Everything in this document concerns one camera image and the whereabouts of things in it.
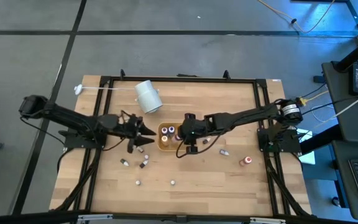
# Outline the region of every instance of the wooden tray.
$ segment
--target wooden tray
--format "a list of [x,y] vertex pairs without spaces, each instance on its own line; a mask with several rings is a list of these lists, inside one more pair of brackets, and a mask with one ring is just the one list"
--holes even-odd
[[[168,138],[169,145],[164,146],[161,141],[161,137],[163,136],[163,134],[161,133],[161,129],[169,128],[170,126],[173,126],[173,127],[175,127],[175,134],[178,134],[178,128],[180,125],[181,125],[181,123],[179,123],[179,122],[162,122],[162,123],[160,123],[160,125],[158,126],[158,130],[157,130],[158,131],[157,145],[161,151],[176,152],[178,149],[178,146],[180,144],[180,141],[172,143],[172,138],[173,138],[172,137],[172,138]],[[186,146],[184,144],[182,144],[179,148],[179,151],[185,151],[185,150],[186,150]]]

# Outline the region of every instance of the wooden table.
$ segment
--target wooden table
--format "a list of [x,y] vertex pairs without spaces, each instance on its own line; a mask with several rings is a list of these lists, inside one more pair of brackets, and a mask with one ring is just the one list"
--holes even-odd
[[[86,75],[84,86],[98,86],[100,76]],[[133,88],[139,82],[114,82],[114,88]],[[255,108],[252,85],[245,83],[182,83],[153,82],[160,90],[164,104],[156,113],[144,114],[135,102],[135,91],[112,92],[109,113],[120,110],[144,117],[144,123],[157,132],[161,122],[182,122],[185,113],[194,113],[198,119],[211,113],[235,113]],[[280,80],[267,80],[270,101],[284,98]],[[83,90],[78,96],[75,111],[92,115],[97,90]],[[263,94],[260,89],[261,102]],[[102,152],[93,195],[92,212],[153,213],[187,215],[259,215],[271,216],[267,175],[262,153],[257,143],[257,123],[237,127],[221,136],[210,150],[196,156],[177,159],[174,152],[163,152],[155,143],[144,146],[141,154],[126,151],[127,140],[120,146]],[[106,147],[119,141],[108,137]],[[225,148],[230,156],[219,154]],[[59,206],[73,190],[80,175],[84,149],[74,149],[60,166],[50,208]],[[144,155],[149,163],[141,169]],[[239,166],[245,156],[252,158],[246,167]],[[281,153],[285,183],[301,204],[311,212],[299,162],[287,153]],[[130,164],[120,163],[124,158]],[[275,186],[278,208],[282,212],[280,192]],[[85,206],[87,186],[83,191],[81,207]]]

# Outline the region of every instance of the gray floor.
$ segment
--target gray floor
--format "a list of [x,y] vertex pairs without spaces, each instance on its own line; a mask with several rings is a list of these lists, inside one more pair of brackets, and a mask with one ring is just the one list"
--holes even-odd
[[[268,1],[273,7],[297,17],[304,29],[311,27],[328,4]],[[358,1],[352,1],[358,13]],[[0,29],[71,30],[80,1],[0,0]],[[352,31],[356,23],[347,6],[336,3],[316,31]],[[281,17],[255,1],[88,1],[80,30],[293,30]],[[16,187],[36,131],[19,120],[24,96],[48,96],[65,51],[68,36],[0,36],[0,215],[9,213]],[[83,75],[175,76],[178,73],[221,77],[282,79],[286,97],[314,90],[313,75],[321,63],[340,60],[357,42],[352,38],[142,35],[77,36],[57,103],[74,108],[73,87]],[[324,95],[303,110],[329,102]],[[324,108],[316,112],[327,119]],[[305,116],[300,128],[310,129],[319,121]],[[320,132],[336,123],[320,126]],[[61,126],[51,124],[57,133]],[[48,209],[56,178],[56,162],[62,146],[46,137],[24,212]],[[348,210],[329,203],[333,183],[307,180],[312,211],[322,218],[352,220]]]

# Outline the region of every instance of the robotic arm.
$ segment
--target robotic arm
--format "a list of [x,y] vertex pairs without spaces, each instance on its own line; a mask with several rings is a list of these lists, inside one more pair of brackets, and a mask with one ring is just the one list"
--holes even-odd
[[[133,146],[141,146],[154,142],[153,139],[142,137],[143,135],[155,135],[143,123],[142,117],[134,114],[127,114],[122,111],[122,115],[106,114],[102,116],[85,116],[72,110],[58,106],[48,101],[44,96],[31,95],[24,98],[19,109],[21,116],[25,119],[45,118],[64,125],[72,131],[59,131],[66,137],[66,147],[101,147],[107,135],[128,138],[127,151],[132,153]],[[124,115],[129,119],[120,123],[120,117]]]
[[178,129],[178,135],[186,147],[186,154],[198,154],[196,140],[207,136],[217,136],[232,131],[236,126],[249,124],[265,119],[275,119],[277,122],[268,129],[259,130],[259,143],[277,145],[279,142],[298,141],[292,133],[292,138],[285,135],[289,126],[296,126],[303,118],[299,107],[292,100],[279,100],[261,108],[246,110],[235,114],[215,113],[204,116],[203,120],[197,120],[195,114],[185,114],[185,120]]

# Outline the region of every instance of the yellow cable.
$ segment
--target yellow cable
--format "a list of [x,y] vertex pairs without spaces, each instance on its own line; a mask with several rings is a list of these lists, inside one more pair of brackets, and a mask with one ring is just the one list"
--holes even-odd
[[[264,4],[266,7],[268,7],[269,9],[271,9],[271,10],[273,10],[273,11],[279,13],[279,14],[282,14],[282,15],[284,15],[284,16],[287,16],[288,18],[291,19],[291,21],[294,20],[294,18],[292,18],[292,17],[289,16],[288,14],[286,14],[286,13],[284,13],[284,12],[281,12],[281,11],[278,11],[278,10],[272,8],[272,7],[269,6],[268,4],[264,3],[262,0],[258,0],[258,2]],[[316,23],[316,25],[314,25],[314,27],[312,27],[309,31],[304,31],[304,30],[302,29],[302,27],[299,26],[299,24],[298,24],[297,21],[295,21],[295,25],[297,25],[298,28],[301,30],[301,32],[304,33],[304,34],[307,34],[307,33],[311,32],[314,28],[316,28],[316,26],[320,23],[320,21],[323,19],[323,17],[327,14],[327,12],[329,11],[329,8],[331,8],[331,6],[334,4],[334,2],[335,2],[335,0],[333,0],[333,1],[330,3],[330,5],[329,5],[328,8],[327,8],[327,11],[323,14],[323,16],[321,16],[320,20]]]
[[325,93],[328,93],[328,90],[327,90],[327,91],[324,91],[324,92],[322,92],[322,93],[320,93],[320,94],[317,94],[316,96],[314,96],[314,97],[312,97],[312,98],[310,98],[310,99],[305,99],[305,100],[306,100],[306,102],[309,102],[309,101],[314,100],[314,99],[316,99],[317,97],[319,97],[319,96],[321,96],[321,95],[323,95],[323,94],[325,94]]

